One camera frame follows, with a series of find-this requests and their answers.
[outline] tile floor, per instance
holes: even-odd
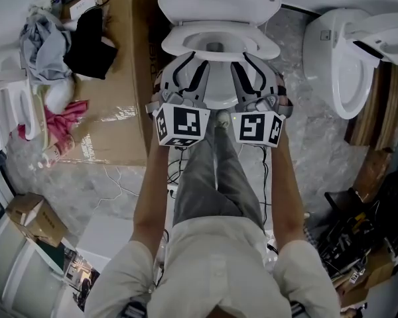
[[[346,144],[343,137],[347,121],[337,117],[321,100],[312,96],[302,71],[302,38],[309,21],[306,15],[281,9],[262,29],[281,48],[281,55],[272,63],[284,74],[288,96],[295,105],[294,113],[287,121],[292,159],[305,207],[312,213],[312,218],[317,219],[329,208],[323,193],[340,191],[352,185],[367,148]],[[241,146],[235,143],[235,148],[239,152]],[[144,168],[58,164],[50,170],[40,170],[36,168],[40,149],[38,140],[27,143],[13,133],[9,143],[8,175],[17,191],[33,191],[49,200],[68,226],[70,240],[74,244],[93,213],[132,218],[137,197],[126,191],[121,193],[117,184],[106,176],[105,169],[115,180],[120,172],[121,185],[138,193]],[[179,151],[172,151],[170,159],[175,160],[178,155]],[[262,155],[260,149],[252,146],[244,146],[239,155],[249,182],[261,201]],[[270,188],[267,188],[267,199],[270,202]],[[168,227],[172,202],[169,199]]]

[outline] man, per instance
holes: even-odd
[[[272,274],[264,269],[259,200],[227,135],[230,119],[227,111],[219,111],[216,119],[211,115],[205,139],[191,148],[176,194],[165,272],[147,298],[167,197],[168,147],[159,146],[154,130],[133,236],[97,280],[86,317],[284,318],[291,317],[294,301],[311,317],[340,316],[330,278],[303,235],[304,213],[284,129],[279,146],[271,149],[279,257]]]

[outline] leg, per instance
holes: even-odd
[[[214,115],[211,114],[205,138],[191,148],[191,155],[180,178],[172,224],[197,217],[230,215],[229,203],[215,189]]]
[[[215,128],[215,145],[218,191],[239,207],[243,217],[251,219],[263,229],[259,200],[246,178],[225,128]]]

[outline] white shirt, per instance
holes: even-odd
[[[243,217],[203,217],[177,224],[167,246],[165,272],[147,305],[149,318],[206,317],[216,305],[235,317],[291,317],[298,301],[316,318],[339,317],[332,282],[314,247],[290,242],[273,274],[264,269],[265,235]],[[129,298],[147,293],[153,259],[129,242],[109,262],[86,304],[86,317],[117,317]]]

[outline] pink cloth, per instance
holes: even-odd
[[[61,140],[64,136],[69,134],[72,125],[78,122],[78,119],[87,109],[87,100],[70,103],[61,114],[54,114],[44,106],[48,131],[52,133],[58,141]],[[18,133],[22,139],[26,140],[25,125],[18,126]]]

